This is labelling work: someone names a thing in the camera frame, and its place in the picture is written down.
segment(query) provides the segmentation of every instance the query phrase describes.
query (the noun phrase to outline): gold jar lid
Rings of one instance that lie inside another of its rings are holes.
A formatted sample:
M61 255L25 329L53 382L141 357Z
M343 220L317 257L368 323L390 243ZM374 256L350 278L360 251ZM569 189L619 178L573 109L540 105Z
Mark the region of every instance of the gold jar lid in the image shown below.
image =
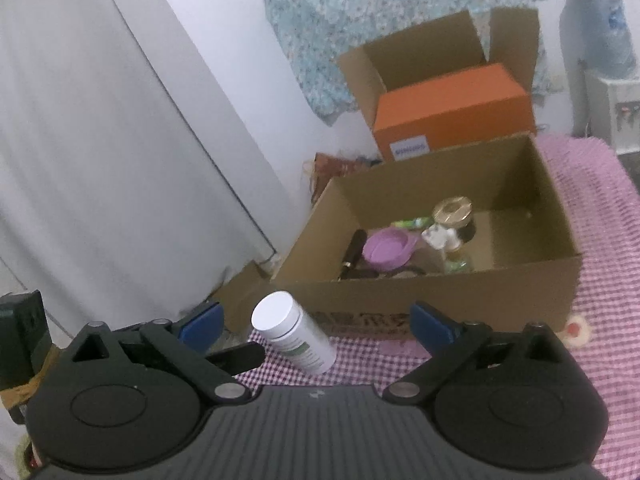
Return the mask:
M462 229L471 222L473 207L466 196L447 198L433 209L433 219L447 229Z

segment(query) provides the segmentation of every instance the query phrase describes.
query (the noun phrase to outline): open cardboard box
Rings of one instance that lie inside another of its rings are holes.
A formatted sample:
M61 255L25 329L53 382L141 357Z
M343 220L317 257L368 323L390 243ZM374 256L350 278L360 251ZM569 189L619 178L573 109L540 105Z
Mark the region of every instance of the open cardboard box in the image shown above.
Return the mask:
M351 49L337 60L385 160L535 132L535 9L491 13L488 59L468 11Z
M356 229L428 216L441 200L472 200L474 272L344 280ZM528 134L446 148L334 178L272 279L332 335L405 338L409 307L431 303L455 320L519 331L529 321L564 328L581 256L554 183Z

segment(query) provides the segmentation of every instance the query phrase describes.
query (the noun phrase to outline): cardboard box flap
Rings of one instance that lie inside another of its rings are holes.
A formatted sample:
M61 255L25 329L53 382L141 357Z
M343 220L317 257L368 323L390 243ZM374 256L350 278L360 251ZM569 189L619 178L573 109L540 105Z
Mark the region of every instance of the cardboard box flap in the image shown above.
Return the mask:
M241 334L251 325L255 306L274 291L276 288L270 282L270 276L255 262L249 262L229 282L212 293L209 299L215 299L222 305L226 328Z
M430 216L438 202L451 196L468 196L475 211L513 208L534 201L533 150L530 134L514 134L380 164L332 182L365 229Z
M387 91L485 62L476 26L466 10L400 30L367 43L364 49Z
M337 278L344 251L357 229L360 223L342 192L339 179L334 177L274 278L283 275L293 282Z
M352 48L340 56L338 67L347 80L349 90L355 97L364 120L373 128L378 100L386 89L364 47Z
M489 62L502 63L527 91L533 84L539 44L540 22L536 9L500 7L492 10Z

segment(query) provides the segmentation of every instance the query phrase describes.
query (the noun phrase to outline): pill bottle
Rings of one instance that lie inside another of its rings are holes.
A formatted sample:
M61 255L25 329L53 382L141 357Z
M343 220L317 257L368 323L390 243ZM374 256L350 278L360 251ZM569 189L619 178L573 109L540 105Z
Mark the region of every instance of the pill bottle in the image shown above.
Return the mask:
M323 374L335 362L336 351L329 338L288 292L273 292L258 303L251 324L307 374Z

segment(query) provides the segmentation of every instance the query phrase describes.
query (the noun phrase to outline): checkered fabric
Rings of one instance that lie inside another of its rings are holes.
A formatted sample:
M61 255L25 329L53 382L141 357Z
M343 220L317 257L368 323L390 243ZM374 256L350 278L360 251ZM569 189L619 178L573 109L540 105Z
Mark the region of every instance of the checkered fabric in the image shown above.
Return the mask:
M574 312L593 327L574 352L609 409L609 431L594 466L610 480L640 476L640 198L614 153L597 139L540 136L584 255ZM252 339L264 343L257 334ZM371 339L333 338L335 365L308 377L267 345L264 364L239 377L260 384L373 384L378 391L421 363L382 355Z

